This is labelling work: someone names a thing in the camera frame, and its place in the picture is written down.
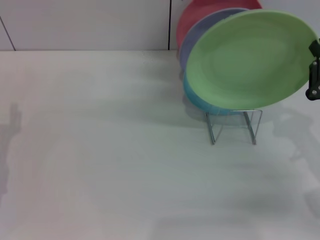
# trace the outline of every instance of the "white table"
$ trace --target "white table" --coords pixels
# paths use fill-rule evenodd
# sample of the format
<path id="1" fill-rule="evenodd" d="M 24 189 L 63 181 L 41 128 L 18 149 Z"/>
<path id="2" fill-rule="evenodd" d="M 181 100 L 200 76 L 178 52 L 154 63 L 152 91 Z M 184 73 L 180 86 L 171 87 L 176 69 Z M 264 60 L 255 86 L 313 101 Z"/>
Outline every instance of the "white table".
<path id="1" fill-rule="evenodd" d="M 1 52 L 0 239 L 318 240 L 320 101 L 211 146 L 179 74 L 175 51 Z"/>

